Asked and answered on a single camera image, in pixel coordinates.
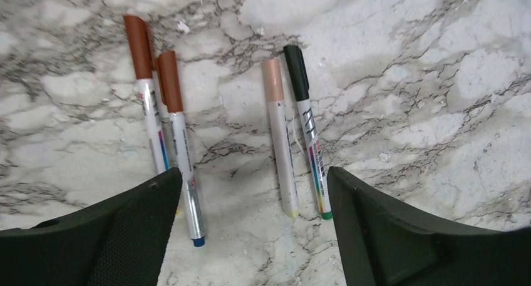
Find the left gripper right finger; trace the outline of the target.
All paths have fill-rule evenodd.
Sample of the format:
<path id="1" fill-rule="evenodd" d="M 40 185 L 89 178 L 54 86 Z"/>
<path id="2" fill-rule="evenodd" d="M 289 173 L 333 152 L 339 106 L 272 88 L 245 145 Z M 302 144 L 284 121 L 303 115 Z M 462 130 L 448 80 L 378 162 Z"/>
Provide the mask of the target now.
<path id="1" fill-rule="evenodd" d="M 453 222 L 332 166 L 327 174 L 348 285 L 529 285 L 530 229 Z"/>

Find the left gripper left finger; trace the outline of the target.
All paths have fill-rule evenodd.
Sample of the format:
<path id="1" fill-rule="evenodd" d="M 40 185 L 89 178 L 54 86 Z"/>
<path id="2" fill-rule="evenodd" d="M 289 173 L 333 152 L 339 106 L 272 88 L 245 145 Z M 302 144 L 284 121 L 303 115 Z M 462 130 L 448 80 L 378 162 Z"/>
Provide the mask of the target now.
<path id="1" fill-rule="evenodd" d="M 76 212 L 1 232 L 2 285 L 156 285 L 182 186 L 172 168 Z"/>

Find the white marker black tip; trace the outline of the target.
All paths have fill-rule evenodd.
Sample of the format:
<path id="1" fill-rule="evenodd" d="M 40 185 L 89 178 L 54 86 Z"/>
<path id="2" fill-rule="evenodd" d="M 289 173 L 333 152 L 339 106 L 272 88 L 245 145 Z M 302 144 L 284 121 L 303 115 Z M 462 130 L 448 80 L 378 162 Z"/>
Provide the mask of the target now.
<path id="1" fill-rule="evenodd" d="M 188 230 L 194 247 L 205 245 L 205 229 L 198 194 L 198 183 L 195 179 L 192 151 L 188 138 L 185 117 L 182 112 L 169 113 L 173 143 L 177 157 L 177 165 L 182 174 L 182 195 Z"/>

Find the white pen green end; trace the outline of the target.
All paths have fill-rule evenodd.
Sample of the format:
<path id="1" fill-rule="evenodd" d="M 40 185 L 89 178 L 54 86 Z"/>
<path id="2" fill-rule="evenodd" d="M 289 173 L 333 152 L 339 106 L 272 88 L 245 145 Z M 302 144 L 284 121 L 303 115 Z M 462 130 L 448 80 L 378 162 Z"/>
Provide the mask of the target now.
<path id="1" fill-rule="evenodd" d="M 304 133 L 311 176 L 316 193 L 319 213 L 324 220 L 332 219 L 331 204 L 326 181 L 326 171 L 322 160 L 316 124 L 312 113 L 310 99 L 297 102 L 302 130 Z"/>

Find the white marker yellow end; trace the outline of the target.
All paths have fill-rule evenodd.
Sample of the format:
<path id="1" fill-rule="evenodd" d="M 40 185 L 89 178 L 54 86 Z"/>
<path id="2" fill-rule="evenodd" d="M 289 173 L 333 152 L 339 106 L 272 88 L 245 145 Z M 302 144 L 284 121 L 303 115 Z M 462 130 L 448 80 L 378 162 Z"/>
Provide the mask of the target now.
<path id="1" fill-rule="evenodd" d="M 138 79 L 137 85 L 139 89 L 138 94 L 143 103 L 143 114 L 150 140 L 150 148 L 155 170 L 160 174 L 170 168 L 170 162 L 165 145 L 162 122 L 160 121 L 154 80 L 150 78 Z"/>

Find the white pen orange band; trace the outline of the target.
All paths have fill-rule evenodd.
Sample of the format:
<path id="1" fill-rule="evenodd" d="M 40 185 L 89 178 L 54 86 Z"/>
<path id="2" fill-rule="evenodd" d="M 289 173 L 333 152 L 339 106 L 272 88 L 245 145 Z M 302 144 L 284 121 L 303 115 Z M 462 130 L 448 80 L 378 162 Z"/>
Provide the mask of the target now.
<path id="1" fill-rule="evenodd" d="M 269 112 L 282 206 L 288 217 L 296 218 L 299 215 L 299 200 L 285 104 L 283 101 L 269 101 L 267 102 L 267 109 Z"/>

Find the brown pen cap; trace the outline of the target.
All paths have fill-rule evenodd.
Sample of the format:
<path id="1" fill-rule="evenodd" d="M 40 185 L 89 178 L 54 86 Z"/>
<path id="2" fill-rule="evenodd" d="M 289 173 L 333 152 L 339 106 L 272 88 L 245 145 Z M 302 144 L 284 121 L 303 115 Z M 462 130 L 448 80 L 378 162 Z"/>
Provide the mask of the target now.
<path id="1" fill-rule="evenodd" d="M 183 102 L 175 51 L 161 53 L 157 58 L 157 68 L 162 103 L 169 113 L 182 112 Z"/>
<path id="2" fill-rule="evenodd" d="M 153 78 L 156 65 L 150 25 L 134 15 L 124 15 L 123 19 L 137 79 Z"/>

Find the black pen cap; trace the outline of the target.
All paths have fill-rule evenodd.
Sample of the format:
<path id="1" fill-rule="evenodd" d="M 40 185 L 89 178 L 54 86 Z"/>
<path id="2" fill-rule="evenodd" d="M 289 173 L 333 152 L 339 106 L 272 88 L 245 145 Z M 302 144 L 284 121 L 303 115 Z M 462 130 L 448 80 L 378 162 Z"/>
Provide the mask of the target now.
<path id="1" fill-rule="evenodd" d="M 296 45 L 284 46 L 283 50 L 295 100 L 308 100 L 309 81 L 307 78 L 302 50 Z"/>

